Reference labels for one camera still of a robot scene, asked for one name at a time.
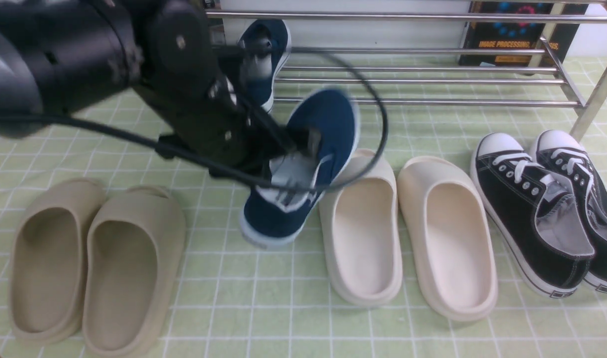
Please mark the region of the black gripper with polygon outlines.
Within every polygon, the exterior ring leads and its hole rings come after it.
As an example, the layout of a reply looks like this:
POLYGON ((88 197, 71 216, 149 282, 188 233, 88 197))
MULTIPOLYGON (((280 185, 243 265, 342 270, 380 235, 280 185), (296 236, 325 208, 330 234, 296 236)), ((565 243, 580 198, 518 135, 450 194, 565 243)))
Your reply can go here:
POLYGON ((134 87, 172 130, 162 136, 160 154, 225 177, 260 176, 269 162, 272 185, 309 188, 309 165, 321 161, 322 132, 305 128, 303 153, 293 153, 292 134, 247 90, 251 60, 273 51, 222 47, 205 54, 153 55, 134 87))

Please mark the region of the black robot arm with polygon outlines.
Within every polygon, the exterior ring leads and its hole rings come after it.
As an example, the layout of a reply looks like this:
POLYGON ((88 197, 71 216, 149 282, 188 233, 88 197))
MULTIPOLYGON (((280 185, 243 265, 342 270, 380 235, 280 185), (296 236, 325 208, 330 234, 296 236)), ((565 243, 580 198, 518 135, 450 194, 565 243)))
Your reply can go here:
POLYGON ((215 49, 204 9, 189 0, 0 1, 0 137, 21 140, 66 125, 217 177, 267 183, 269 161, 314 156, 321 132, 287 129, 250 98, 240 66, 263 53, 215 49), (151 140, 72 117, 128 89, 169 134, 151 140))

